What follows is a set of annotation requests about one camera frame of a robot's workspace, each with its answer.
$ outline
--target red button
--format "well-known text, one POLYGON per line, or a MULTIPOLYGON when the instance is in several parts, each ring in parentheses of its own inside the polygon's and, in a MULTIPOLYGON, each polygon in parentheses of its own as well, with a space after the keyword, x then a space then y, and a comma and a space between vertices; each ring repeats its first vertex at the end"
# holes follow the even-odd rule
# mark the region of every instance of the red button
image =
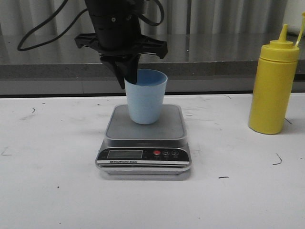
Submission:
POLYGON ((153 152, 153 154, 155 154, 155 155, 160 155, 160 154, 161 154, 161 151, 160 151, 160 150, 155 150, 155 151, 153 152))

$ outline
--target bottle cap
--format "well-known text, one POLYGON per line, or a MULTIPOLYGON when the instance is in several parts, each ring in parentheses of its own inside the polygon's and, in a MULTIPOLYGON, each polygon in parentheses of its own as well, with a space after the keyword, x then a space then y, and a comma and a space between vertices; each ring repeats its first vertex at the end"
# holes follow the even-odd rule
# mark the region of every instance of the bottle cap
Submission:
POLYGON ((286 41, 288 25, 283 25, 278 40, 263 45, 260 57, 265 60, 278 62, 293 62, 299 58, 300 49, 291 41, 286 41))

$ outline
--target black cable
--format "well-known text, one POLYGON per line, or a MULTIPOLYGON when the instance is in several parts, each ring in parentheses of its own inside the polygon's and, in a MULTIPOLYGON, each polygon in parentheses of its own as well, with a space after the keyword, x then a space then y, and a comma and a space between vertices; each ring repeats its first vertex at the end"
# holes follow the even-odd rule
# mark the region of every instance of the black cable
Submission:
POLYGON ((29 32, 27 32, 27 34, 22 38, 22 40, 20 41, 18 47, 17 47, 17 50, 18 51, 27 51, 27 50, 31 50, 31 49, 35 49, 37 47, 40 47, 40 46, 43 46, 43 45, 46 45, 46 44, 49 44, 57 39, 59 39, 60 37, 62 37, 73 25, 74 23, 77 21, 77 19, 87 11, 87 9, 84 9, 82 10, 75 18, 74 20, 71 22, 71 24, 61 33, 59 34, 57 37, 49 40, 49 41, 46 41, 46 42, 43 42, 43 43, 39 43, 39 44, 36 44, 36 45, 33 45, 33 46, 30 46, 30 47, 27 47, 27 48, 21 48, 21 46, 23 45, 23 43, 27 40, 27 38, 29 36, 31 36, 35 31, 37 31, 38 29, 40 29, 42 26, 44 26, 45 24, 47 24, 48 22, 50 22, 53 18, 56 17, 56 15, 62 10, 62 8, 65 6, 65 4, 68 2, 68 0, 64 0, 62 2, 62 4, 59 6, 59 8, 49 17, 47 18, 45 21, 43 21, 42 23, 40 23, 38 26, 36 26, 35 28, 31 29, 29 32))
POLYGON ((162 4, 161 4, 158 0, 153 0, 153 1, 158 5, 158 7, 159 7, 159 9, 160 9, 160 13, 161 13, 161 20, 160 20, 160 22, 153 22, 153 21, 149 20, 149 19, 146 18, 144 15, 140 14, 139 12, 137 12, 137 11, 135 11, 135 10, 133 10, 132 13, 133 13, 135 16, 137 16, 138 18, 140 18, 143 22, 145 22, 145 23, 147 23, 147 24, 149 24, 149 25, 151 25, 151 26, 158 26, 158 25, 160 25, 160 24, 163 22, 163 20, 164 20, 164 9, 163 9, 162 4))

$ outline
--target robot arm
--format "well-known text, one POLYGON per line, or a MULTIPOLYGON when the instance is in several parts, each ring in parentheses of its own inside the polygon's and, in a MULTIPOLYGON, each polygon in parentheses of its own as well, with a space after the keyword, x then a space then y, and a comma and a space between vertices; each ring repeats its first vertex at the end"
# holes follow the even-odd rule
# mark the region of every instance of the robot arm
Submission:
POLYGON ((124 79, 137 82, 141 53, 157 55, 161 59, 167 54, 166 42, 141 34, 139 18, 144 18, 146 1, 85 0, 95 33, 80 34, 75 42, 78 48, 87 46, 98 51, 101 62, 115 74, 122 89, 125 88, 124 79))

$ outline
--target gray curtain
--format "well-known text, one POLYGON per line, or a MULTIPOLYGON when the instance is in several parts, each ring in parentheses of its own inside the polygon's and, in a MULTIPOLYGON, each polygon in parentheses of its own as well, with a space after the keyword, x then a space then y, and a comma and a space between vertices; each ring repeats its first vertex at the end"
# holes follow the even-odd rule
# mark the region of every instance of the gray curtain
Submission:
MULTIPOLYGON (((45 20, 62 0, 0 0, 0 35, 25 34, 45 20)), ((287 0, 160 0, 165 20, 158 27, 141 22, 144 34, 207 34, 278 32, 287 0)), ((84 0, 70 0, 63 11, 36 35, 56 35, 63 31, 84 0)), ((146 16, 158 21, 160 13, 149 1, 146 16)), ((67 34, 93 32, 85 13, 67 34)))

